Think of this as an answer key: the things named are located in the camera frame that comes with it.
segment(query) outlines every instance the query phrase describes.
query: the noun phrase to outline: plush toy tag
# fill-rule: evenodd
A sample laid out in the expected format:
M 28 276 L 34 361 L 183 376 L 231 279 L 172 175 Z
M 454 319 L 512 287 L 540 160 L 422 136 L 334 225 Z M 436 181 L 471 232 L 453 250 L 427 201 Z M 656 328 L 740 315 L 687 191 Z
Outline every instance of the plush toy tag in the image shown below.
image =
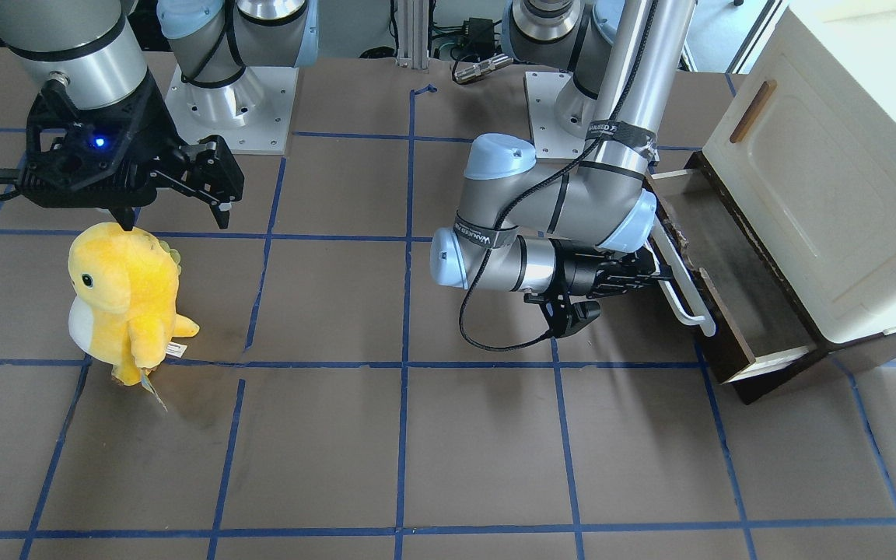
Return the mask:
M 174 355 L 175 358 L 181 358 L 182 355 L 185 354 L 185 348 L 188 348 L 185 344 L 178 344 L 177 341 L 170 341 L 168 347 L 164 348 L 164 353 L 167 355 Z

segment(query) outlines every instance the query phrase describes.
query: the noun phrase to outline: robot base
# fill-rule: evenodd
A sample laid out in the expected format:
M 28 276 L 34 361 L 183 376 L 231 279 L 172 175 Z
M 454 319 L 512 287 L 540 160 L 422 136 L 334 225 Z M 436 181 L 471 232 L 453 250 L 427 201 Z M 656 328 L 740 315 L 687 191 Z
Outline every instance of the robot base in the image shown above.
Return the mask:
M 569 134 L 555 116 L 558 92 L 572 78 L 569 73 L 526 72 L 527 116 L 537 158 L 575 159 L 583 150 L 583 138 Z
M 227 141 L 231 152 L 253 153 L 253 155 L 285 155 L 285 141 L 289 137 L 289 123 L 292 120 L 292 102 L 296 98 L 296 78 L 298 68 L 251 67 L 264 87 L 265 110 L 257 120 L 249 121 L 243 127 L 215 128 L 199 123 L 192 114 L 191 103 L 181 81 L 181 68 L 175 68 L 171 87 L 165 96 L 178 134 L 186 142 L 195 143 L 209 135 L 220 135 Z

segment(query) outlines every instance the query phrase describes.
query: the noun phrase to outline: yellow plush dinosaur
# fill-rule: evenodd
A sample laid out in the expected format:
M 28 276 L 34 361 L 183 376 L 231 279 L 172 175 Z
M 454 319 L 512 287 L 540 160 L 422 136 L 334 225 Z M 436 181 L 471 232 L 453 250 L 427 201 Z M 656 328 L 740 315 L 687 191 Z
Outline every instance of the yellow plush dinosaur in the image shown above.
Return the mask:
M 68 276 L 75 302 L 68 332 L 93 358 L 113 364 L 114 378 L 124 385 L 142 383 L 154 393 L 147 373 L 164 359 L 168 341 L 199 332 L 192 319 L 175 313 L 178 262 L 178 251 L 167 243 L 115 223 L 89 227 L 72 242 Z

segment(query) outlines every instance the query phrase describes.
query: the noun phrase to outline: floor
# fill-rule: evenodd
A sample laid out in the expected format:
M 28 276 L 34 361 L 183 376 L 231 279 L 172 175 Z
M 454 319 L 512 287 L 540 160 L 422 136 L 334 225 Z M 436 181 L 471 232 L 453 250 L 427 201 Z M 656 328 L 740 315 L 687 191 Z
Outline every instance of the floor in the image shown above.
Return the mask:
M 166 88 L 170 55 L 149 64 Z M 68 245 L 106 216 L 2 203 L 0 558 L 896 558 L 896 362 L 744 407 L 645 291 L 551 346 L 461 340 L 430 236 L 471 139 L 529 137 L 523 70 L 321 59 L 288 155 L 239 157 L 226 233 L 177 194 L 145 207 L 202 326 L 153 373 L 168 411 L 65 330 Z M 661 170 L 735 86 L 678 76 Z M 0 50 L 0 166 L 33 96 Z M 513 294 L 471 309 L 490 343 L 543 330 Z

